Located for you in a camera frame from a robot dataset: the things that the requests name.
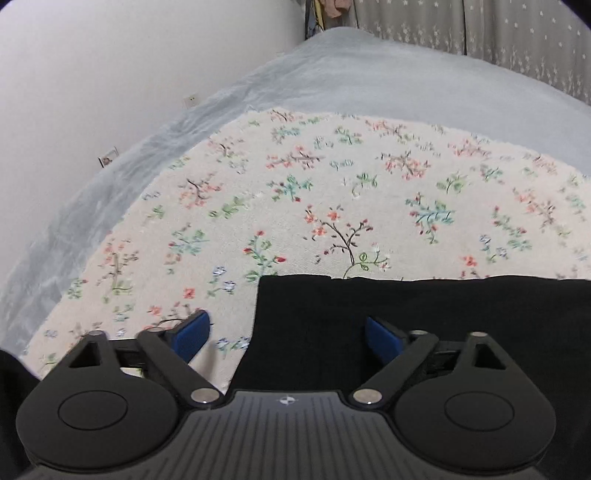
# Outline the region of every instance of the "wall outlet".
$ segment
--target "wall outlet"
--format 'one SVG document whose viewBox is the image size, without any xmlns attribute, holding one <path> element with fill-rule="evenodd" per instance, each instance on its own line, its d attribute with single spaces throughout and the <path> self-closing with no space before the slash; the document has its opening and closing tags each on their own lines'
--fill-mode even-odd
<svg viewBox="0 0 591 480">
<path fill-rule="evenodd" d="M 105 168 L 110 163 L 113 163 L 113 160 L 117 157 L 119 157 L 119 152 L 117 151 L 117 147 L 113 147 L 105 155 L 99 157 L 100 166 Z"/>
<path fill-rule="evenodd" d="M 189 108 L 193 108 L 194 106 L 199 105 L 199 98 L 197 98 L 197 94 L 194 93 L 194 94 L 189 95 L 188 97 L 184 98 L 183 102 L 185 104 L 185 108 L 189 109 Z"/>
</svg>

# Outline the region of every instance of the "blue pad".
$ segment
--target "blue pad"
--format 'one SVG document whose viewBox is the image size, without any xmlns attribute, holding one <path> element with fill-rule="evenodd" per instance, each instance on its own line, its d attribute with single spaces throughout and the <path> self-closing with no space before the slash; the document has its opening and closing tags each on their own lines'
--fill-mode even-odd
<svg viewBox="0 0 591 480">
<path fill-rule="evenodd" d="M 404 350 L 403 339 L 372 318 L 365 321 L 365 341 L 384 365 L 390 363 Z"/>
<path fill-rule="evenodd" d="M 189 363 L 209 339 L 209 315 L 202 312 L 192 320 L 185 320 L 171 331 L 170 347 Z"/>
</svg>

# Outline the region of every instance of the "mattress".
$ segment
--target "mattress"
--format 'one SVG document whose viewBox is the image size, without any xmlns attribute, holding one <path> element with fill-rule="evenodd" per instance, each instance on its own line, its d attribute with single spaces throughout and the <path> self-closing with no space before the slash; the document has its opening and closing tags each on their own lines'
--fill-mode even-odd
<svg viewBox="0 0 591 480">
<path fill-rule="evenodd" d="M 129 336 L 206 306 L 214 333 L 195 366 L 224 388 L 248 346 L 261 274 L 584 278 L 589 131 L 588 106 L 535 80 L 330 30 L 186 112 L 84 188 L 5 285 L 0 345 L 44 375 L 85 330 Z M 151 228 L 158 241 L 127 241 Z M 333 241 L 346 243 L 349 228 L 363 240 L 349 239 L 350 251 Z M 100 257 L 103 273 L 87 278 Z M 158 275 L 135 271 L 142 258 Z M 128 272 L 109 274 L 122 259 Z M 85 290 L 96 291 L 85 300 Z M 120 301 L 130 291 L 145 300 Z M 66 307 L 77 303 L 93 307 Z"/>
</svg>

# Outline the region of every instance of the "ribbed surface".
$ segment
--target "ribbed surface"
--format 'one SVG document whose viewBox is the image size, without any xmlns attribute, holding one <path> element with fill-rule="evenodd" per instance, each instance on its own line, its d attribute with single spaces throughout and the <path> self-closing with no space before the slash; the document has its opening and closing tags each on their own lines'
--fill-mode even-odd
<svg viewBox="0 0 591 480">
<path fill-rule="evenodd" d="M 39 468 L 26 480 L 82 480 Z M 407 452 L 378 413 L 335 393 L 239 393 L 226 407 L 191 414 L 151 459 L 93 480 L 452 480 L 466 477 Z M 543 480 L 529 469 L 489 480 Z"/>
</svg>

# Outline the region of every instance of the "white wall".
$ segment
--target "white wall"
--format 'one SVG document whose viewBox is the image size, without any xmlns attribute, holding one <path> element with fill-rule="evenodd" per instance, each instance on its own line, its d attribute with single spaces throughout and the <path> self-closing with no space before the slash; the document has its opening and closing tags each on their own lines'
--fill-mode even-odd
<svg viewBox="0 0 591 480">
<path fill-rule="evenodd" d="M 0 286 L 58 208 L 201 99 L 303 40 L 294 0 L 13 0 L 0 11 Z"/>
</svg>

